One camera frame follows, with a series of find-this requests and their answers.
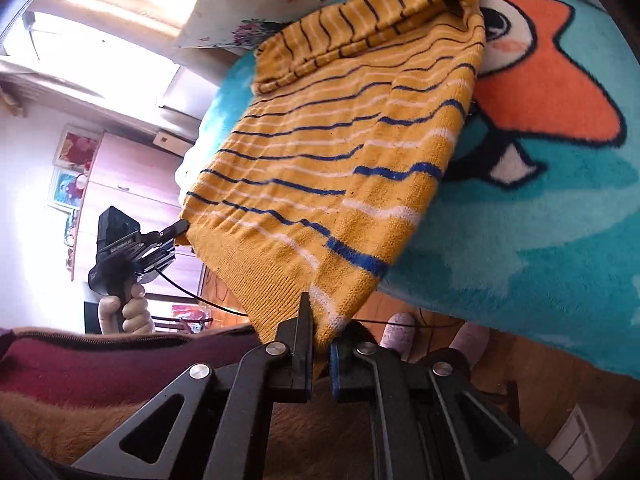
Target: cartoon eye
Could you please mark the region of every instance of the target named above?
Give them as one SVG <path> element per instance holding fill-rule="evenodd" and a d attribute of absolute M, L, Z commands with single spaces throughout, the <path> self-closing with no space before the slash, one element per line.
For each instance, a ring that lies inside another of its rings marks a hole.
<path fill-rule="evenodd" d="M 480 75 L 512 66 L 534 46 L 535 32 L 521 10 L 507 0 L 480 0 L 486 46 Z"/>

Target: metal screw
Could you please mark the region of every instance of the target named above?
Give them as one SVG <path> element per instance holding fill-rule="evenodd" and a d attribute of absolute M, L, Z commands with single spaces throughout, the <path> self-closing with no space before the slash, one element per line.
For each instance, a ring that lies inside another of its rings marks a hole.
<path fill-rule="evenodd" d="M 453 366 L 451 366 L 449 363 L 446 363 L 444 361 L 438 361 L 436 364 L 433 365 L 432 370 L 434 374 L 439 375 L 440 377 L 447 377 L 451 375 L 453 371 Z"/>
<path fill-rule="evenodd" d="M 269 355 L 282 355 L 287 351 L 287 345 L 280 341 L 274 341 L 267 345 L 266 351 Z"/>
<path fill-rule="evenodd" d="M 375 353 L 377 349 L 378 349 L 378 345 L 374 343 L 369 343 L 369 342 L 360 343 L 356 347 L 358 354 L 362 354 L 362 355 L 371 355 Z"/>
<path fill-rule="evenodd" d="M 207 365 L 193 365 L 189 368 L 189 375 L 194 379 L 204 379 L 209 375 L 210 371 Z"/>

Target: pillow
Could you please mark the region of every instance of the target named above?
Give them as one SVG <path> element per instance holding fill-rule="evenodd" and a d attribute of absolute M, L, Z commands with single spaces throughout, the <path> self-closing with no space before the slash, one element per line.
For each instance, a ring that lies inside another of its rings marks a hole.
<path fill-rule="evenodd" d="M 176 45 L 251 50 L 326 1 L 198 0 Z"/>

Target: wooden floor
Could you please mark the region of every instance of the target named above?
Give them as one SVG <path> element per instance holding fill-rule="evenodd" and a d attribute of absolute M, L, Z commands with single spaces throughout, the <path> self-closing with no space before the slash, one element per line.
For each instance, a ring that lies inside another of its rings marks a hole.
<path fill-rule="evenodd" d="M 202 295 L 206 300 L 242 310 L 233 294 L 207 271 Z M 355 319 L 388 320 L 396 312 L 418 309 L 381 292 L 371 295 Z M 430 325 L 447 325 L 455 319 L 423 310 L 424 321 Z M 246 318 L 216 311 L 212 313 L 214 327 L 232 326 Z M 378 341 L 383 324 L 363 322 Z M 451 343 L 459 326 L 434 330 L 431 349 Z M 410 360 L 426 353 L 430 331 L 418 331 Z M 540 446 L 546 447 L 560 430 L 576 402 L 590 402 L 601 407 L 616 407 L 640 415 L 640 381 L 596 370 L 588 362 L 565 352 L 548 348 L 526 338 L 493 330 L 489 346 L 474 367 L 472 383 L 486 392 L 504 392 L 507 380 L 518 383 L 521 425 Z"/>

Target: teal blanket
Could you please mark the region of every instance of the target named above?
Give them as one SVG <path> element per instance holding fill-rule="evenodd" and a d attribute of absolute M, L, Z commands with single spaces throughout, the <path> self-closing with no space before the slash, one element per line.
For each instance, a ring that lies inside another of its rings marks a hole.
<path fill-rule="evenodd" d="M 640 378 L 640 66 L 581 0 L 482 0 L 487 47 L 440 192 L 380 290 Z M 230 71 L 183 193 L 252 99 Z"/>

